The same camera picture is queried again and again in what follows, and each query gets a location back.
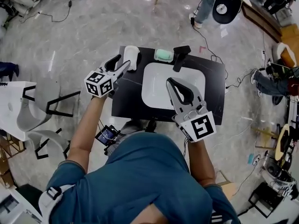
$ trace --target green soap bar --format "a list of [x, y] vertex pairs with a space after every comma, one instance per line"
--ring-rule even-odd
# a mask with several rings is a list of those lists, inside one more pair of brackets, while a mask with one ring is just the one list
[[172, 57], [172, 52], [171, 51], [167, 51], [167, 50], [163, 50], [163, 49], [158, 49], [156, 51], [156, 57], [163, 59], [163, 60], [169, 60]]

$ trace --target wooden board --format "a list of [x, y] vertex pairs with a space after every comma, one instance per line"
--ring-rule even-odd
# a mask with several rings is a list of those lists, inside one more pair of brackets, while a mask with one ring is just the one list
[[281, 42], [281, 31], [274, 23], [270, 23], [269, 19], [263, 17], [260, 11], [255, 10], [255, 7], [249, 7], [247, 4], [242, 4], [244, 16], [256, 24], [260, 29], [264, 30], [274, 41]]

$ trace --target soap dish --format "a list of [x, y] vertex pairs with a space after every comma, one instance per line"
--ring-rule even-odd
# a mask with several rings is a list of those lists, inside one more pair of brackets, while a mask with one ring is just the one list
[[163, 50], [163, 49], [156, 49], [154, 59], [156, 61], [169, 62], [170, 63], [170, 62], [173, 61], [173, 52]]

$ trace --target black speaker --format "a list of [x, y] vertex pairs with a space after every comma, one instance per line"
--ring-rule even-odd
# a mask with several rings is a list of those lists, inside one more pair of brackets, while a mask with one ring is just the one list
[[281, 173], [281, 167], [274, 162], [270, 162], [269, 164], [267, 164], [267, 171], [273, 177], [278, 177], [278, 175]]

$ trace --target white strap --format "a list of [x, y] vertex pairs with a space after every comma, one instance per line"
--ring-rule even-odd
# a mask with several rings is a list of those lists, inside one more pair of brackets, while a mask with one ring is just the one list
[[38, 201], [39, 209], [42, 213], [43, 224], [49, 223], [50, 214], [55, 205], [61, 200], [63, 193], [73, 187], [74, 185], [64, 185], [60, 188], [50, 188], [43, 192]]

